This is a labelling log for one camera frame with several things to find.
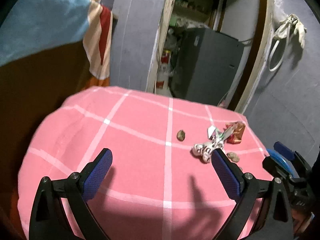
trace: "checkered tablecloth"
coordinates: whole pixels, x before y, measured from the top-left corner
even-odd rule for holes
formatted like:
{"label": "checkered tablecloth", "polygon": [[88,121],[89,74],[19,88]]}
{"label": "checkered tablecloth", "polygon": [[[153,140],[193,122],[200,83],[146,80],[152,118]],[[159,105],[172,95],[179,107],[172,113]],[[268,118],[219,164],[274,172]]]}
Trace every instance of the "checkered tablecloth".
{"label": "checkered tablecloth", "polygon": [[[211,164],[190,153],[208,140],[213,124],[247,122],[222,108],[119,87],[92,87],[68,98],[37,129],[19,173],[18,209],[26,236],[34,196],[43,176],[66,178],[81,171],[103,148],[113,164],[88,204],[99,224],[115,239],[212,239],[235,206]],[[176,138],[179,130],[186,138]],[[238,165],[258,179],[265,147],[247,125],[242,143],[225,144],[240,156]],[[82,236],[66,201],[68,219]],[[241,237],[257,214],[252,212]]]}

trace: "screw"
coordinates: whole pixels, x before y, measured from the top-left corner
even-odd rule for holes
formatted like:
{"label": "screw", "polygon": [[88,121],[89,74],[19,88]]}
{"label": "screw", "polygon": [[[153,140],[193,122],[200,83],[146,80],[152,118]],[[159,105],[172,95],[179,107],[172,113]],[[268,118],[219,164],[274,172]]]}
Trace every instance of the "screw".
{"label": "screw", "polygon": [[43,177],[43,178],[41,179],[41,182],[47,182],[48,179],[49,179],[49,177],[45,176],[45,177]]}
{"label": "screw", "polygon": [[249,172],[247,172],[245,175],[244,175],[247,179],[252,179],[253,178],[253,175]]}
{"label": "screw", "polygon": [[78,172],[73,172],[73,173],[71,173],[70,177],[72,179],[77,179],[79,177],[79,173]]}

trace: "candy wrapper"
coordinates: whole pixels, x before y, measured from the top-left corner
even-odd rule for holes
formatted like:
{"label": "candy wrapper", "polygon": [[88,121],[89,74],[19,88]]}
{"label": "candy wrapper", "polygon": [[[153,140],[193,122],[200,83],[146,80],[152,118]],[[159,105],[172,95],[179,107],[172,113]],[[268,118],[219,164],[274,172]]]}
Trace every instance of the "candy wrapper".
{"label": "candy wrapper", "polygon": [[239,144],[242,140],[242,135],[245,129],[245,124],[243,122],[232,122],[226,123],[226,127],[229,128],[230,126],[236,124],[237,127],[233,131],[233,133],[227,138],[227,143],[231,144]]}

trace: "red stripe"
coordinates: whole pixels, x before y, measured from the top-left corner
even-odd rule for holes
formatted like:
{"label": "red stripe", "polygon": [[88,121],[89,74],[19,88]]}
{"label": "red stripe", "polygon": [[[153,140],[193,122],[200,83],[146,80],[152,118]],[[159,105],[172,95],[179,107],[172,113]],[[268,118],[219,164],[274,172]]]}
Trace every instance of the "red stripe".
{"label": "red stripe", "polygon": [[102,12],[100,14],[100,24],[101,24],[101,35],[99,40],[99,51],[101,58],[101,65],[103,64],[104,53],[106,51],[109,28],[110,28],[110,20],[111,20],[111,11],[102,6]]}

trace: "white hose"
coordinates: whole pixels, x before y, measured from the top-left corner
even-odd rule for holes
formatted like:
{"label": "white hose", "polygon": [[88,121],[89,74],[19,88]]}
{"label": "white hose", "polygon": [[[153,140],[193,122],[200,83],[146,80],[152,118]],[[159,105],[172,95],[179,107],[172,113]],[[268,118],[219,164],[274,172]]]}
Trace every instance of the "white hose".
{"label": "white hose", "polygon": [[270,63],[271,63],[271,59],[273,57],[273,54],[275,53],[276,51],[276,48],[278,47],[279,45],[279,40],[276,41],[276,44],[273,46],[272,50],[271,50],[271,53],[270,53],[270,57],[268,59],[268,65],[269,65],[269,71],[270,72],[274,72],[276,71],[282,64],[282,61],[284,59],[284,53],[285,51],[287,50],[287,47],[288,47],[288,44],[289,44],[289,36],[290,36],[290,29],[291,29],[291,24],[288,26],[288,29],[287,29],[287,37],[286,37],[286,41],[285,41],[285,47],[284,47],[284,52],[282,53],[282,57],[281,59],[279,60],[278,64],[274,67],[274,68],[270,68]]}

